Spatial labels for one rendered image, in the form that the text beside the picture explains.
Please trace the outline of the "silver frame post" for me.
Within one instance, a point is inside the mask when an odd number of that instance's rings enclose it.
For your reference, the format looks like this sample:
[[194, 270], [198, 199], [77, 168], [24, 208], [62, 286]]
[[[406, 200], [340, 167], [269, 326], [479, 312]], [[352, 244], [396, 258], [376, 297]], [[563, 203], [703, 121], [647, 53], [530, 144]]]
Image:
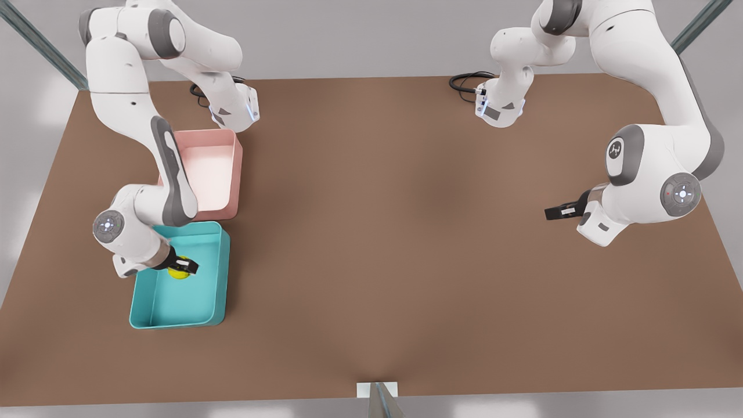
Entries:
[[86, 77], [9, 0], [0, 0], [0, 17], [79, 91], [88, 90]]
[[356, 397], [368, 398], [368, 418], [406, 418], [397, 402], [398, 383], [356, 383]]
[[682, 29], [671, 43], [677, 55], [681, 55], [734, 0], [709, 0], [695, 18]]

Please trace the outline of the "pink rectangular bin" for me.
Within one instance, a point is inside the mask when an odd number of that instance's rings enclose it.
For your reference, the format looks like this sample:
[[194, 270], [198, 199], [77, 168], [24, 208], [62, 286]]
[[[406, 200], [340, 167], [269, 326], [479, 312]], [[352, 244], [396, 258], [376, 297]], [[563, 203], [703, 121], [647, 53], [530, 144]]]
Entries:
[[223, 221], [238, 214], [243, 148], [229, 129], [175, 131], [189, 184], [197, 198], [194, 222]]

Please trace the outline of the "teal rectangular bin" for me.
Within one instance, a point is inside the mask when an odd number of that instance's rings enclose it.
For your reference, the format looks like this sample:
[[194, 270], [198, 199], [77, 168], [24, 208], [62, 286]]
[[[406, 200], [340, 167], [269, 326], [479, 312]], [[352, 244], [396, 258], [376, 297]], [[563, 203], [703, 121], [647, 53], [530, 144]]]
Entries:
[[197, 262], [196, 275], [173, 278], [151, 268], [136, 275], [130, 325], [138, 330], [218, 325], [225, 317], [230, 236], [213, 221], [154, 230], [171, 241], [178, 255]]

